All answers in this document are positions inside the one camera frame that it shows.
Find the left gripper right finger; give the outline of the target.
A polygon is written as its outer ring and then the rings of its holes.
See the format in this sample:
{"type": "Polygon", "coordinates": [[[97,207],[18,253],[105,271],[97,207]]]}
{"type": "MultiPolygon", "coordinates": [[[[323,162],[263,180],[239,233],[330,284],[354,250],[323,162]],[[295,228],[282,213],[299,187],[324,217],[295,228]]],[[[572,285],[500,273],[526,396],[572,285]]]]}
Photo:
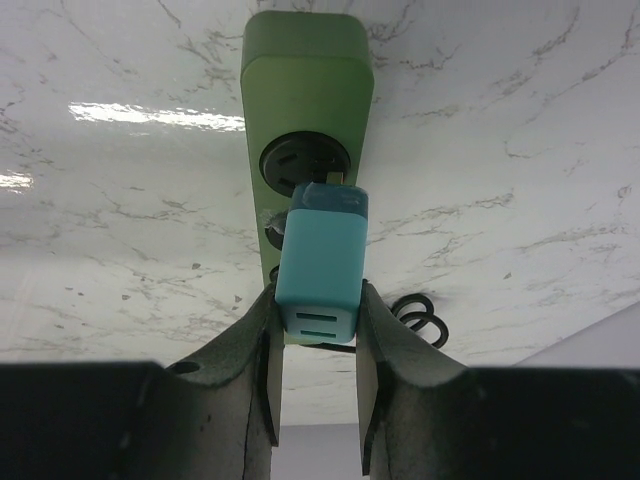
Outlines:
{"type": "Polygon", "coordinates": [[[635,479],[639,373],[468,367],[369,283],[356,334],[361,464],[372,479],[635,479]]]}

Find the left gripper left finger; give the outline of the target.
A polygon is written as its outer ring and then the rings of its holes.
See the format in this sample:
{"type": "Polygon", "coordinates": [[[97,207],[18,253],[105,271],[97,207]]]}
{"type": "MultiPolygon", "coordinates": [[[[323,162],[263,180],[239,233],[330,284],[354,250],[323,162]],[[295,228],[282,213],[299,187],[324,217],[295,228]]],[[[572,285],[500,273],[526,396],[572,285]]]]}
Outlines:
{"type": "Polygon", "coordinates": [[[283,329],[267,287],[173,363],[5,364],[5,479],[266,479],[278,443],[283,329]]]}

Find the teal plug adapter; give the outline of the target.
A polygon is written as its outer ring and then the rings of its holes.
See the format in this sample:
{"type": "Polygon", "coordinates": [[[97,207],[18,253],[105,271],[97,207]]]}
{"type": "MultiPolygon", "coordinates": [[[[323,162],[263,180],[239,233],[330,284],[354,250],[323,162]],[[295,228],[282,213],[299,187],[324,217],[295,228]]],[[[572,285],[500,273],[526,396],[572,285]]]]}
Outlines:
{"type": "Polygon", "coordinates": [[[306,183],[293,192],[275,289],[286,333],[320,343],[355,336],[369,197],[359,187],[306,183]]]}

